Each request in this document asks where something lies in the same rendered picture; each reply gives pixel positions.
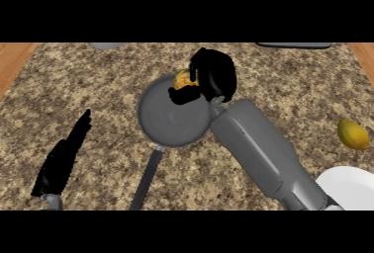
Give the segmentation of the yellow lemon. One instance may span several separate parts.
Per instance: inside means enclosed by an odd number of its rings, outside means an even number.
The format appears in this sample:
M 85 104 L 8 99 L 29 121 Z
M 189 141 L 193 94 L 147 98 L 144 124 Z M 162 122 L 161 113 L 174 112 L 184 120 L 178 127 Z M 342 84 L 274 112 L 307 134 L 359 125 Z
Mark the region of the yellow lemon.
M 351 120 L 341 120 L 337 124 L 337 135 L 342 144 L 356 150 L 365 150 L 369 145 L 368 133 Z

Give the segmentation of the dark grey flat object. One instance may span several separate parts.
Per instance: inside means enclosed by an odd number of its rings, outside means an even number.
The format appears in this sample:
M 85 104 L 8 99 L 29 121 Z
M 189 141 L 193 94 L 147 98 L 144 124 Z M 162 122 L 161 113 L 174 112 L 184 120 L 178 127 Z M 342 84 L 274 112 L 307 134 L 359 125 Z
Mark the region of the dark grey flat object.
M 326 49 L 331 42 L 255 42 L 255 45 L 274 48 Z

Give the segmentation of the white plate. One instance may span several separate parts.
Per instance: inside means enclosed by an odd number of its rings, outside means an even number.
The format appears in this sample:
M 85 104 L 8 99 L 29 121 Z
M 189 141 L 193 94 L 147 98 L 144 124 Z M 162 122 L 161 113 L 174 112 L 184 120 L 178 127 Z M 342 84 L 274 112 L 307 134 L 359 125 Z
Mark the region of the white plate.
M 314 181 L 345 211 L 374 211 L 374 173 L 351 166 L 335 166 Z

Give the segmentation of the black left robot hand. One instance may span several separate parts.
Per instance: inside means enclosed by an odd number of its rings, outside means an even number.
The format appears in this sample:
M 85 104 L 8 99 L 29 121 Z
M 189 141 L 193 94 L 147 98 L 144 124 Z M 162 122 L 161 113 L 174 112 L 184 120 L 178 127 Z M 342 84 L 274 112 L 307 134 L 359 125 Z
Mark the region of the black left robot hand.
M 79 150 L 85 134 L 90 130 L 90 110 L 78 118 L 69 135 L 62 139 L 47 155 L 42 163 L 31 195 L 59 195 L 72 170 L 75 154 Z

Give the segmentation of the grey frying pan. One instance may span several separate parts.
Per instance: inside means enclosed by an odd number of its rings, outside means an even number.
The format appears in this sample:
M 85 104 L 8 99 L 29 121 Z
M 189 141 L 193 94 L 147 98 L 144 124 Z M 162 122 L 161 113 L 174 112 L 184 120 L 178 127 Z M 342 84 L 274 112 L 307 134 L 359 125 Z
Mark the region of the grey frying pan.
M 183 105 L 169 99 L 174 74 L 159 77 L 143 90 L 137 104 L 137 123 L 146 137 L 156 143 L 130 211 L 141 208 L 165 147 L 181 147 L 196 142 L 209 127 L 208 102 L 198 98 Z

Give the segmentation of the grey round object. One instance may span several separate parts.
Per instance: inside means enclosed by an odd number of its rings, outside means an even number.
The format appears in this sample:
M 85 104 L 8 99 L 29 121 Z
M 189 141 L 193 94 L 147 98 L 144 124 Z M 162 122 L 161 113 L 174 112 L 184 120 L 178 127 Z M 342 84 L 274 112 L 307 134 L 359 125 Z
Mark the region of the grey round object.
M 96 49 L 112 49 L 119 47 L 124 42 L 91 42 L 90 45 Z

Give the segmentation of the yellow squash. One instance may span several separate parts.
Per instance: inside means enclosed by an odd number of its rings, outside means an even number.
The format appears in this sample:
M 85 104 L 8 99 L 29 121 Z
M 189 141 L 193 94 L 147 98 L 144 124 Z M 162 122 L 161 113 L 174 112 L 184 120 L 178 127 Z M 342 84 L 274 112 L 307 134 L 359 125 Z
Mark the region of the yellow squash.
M 180 70 L 172 80 L 172 88 L 175 90 L 180 90 L 181 88 L 184 88 L 184 86 L 196 86 L 196 85 L 198 81 L 189 80 L 189 70 L 187 69 Z

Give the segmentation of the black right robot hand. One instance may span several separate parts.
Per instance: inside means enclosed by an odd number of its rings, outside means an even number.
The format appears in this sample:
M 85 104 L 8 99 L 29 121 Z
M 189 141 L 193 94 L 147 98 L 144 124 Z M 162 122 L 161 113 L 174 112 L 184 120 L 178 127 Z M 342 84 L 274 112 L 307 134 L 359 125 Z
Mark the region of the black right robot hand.
M 201 48 L 189 60 L 189 80 L 198 81 L 196 86 L 184 86 L 180 90 L 168 89 L 171 101 L 183 105 L 203 97 L 209 102 L 221 97 L 229 102 L 236 90 L 236 74 L 232 58 L 223 52 Z

